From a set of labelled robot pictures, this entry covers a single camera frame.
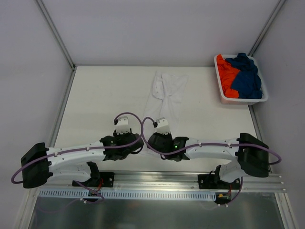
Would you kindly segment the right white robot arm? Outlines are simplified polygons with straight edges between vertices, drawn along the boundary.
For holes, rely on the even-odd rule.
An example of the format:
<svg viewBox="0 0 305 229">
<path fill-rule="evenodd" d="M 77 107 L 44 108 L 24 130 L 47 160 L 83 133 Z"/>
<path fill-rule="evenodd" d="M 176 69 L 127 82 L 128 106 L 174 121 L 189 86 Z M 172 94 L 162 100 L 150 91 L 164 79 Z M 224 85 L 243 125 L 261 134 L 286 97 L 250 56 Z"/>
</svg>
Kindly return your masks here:
<svg viewBox="0 0 305 229">
<path fill-rule="evenodd" d="M 215 169 L 213 183 L 220 189 L 245 175 L 260 178 L 269 175 L 269 148 L 248 133 L 216 142 L 154 133 L 147 147 L 164 159 L 176 162 L 199 158 L 228 160 L 227 164 L 218 165 Z"/>
</svg>

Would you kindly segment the white t shirt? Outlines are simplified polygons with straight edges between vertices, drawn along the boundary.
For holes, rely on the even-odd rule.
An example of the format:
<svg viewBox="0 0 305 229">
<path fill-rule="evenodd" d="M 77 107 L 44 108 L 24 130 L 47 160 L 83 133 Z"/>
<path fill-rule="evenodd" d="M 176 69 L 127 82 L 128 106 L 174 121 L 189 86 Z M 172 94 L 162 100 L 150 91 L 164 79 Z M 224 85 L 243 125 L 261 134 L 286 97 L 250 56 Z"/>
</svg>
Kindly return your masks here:
<svg viewBox="0 0 305 229">
<path fill-rule="evenodd" d="M 187 75 L 173 75 L 157 71 L 152 83 L 143 117 L 154 121 L 165 118 L 171 134 L 177 132 Z"/>
</svg>

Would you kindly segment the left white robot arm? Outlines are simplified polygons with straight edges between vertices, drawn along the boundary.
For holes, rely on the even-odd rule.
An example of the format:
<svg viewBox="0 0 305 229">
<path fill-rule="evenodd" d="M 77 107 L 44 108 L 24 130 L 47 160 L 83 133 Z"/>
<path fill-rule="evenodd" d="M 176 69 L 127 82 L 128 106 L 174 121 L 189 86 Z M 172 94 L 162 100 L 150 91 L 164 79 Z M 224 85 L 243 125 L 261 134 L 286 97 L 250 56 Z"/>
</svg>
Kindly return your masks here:
<svg viewBox="0 0 305 229">
<path fill-rule="evenodd" d="M 67 148 L 36 143 L 21 158 L 22 185 L 35 188 L 48 181 L 65 180 L 95 186 L 100 180 L 99 162 L 123 160 L 139 153 L 143 146 L 140 135 L 133 133 L 108 135 L 91 144 Z"/>
</svg>

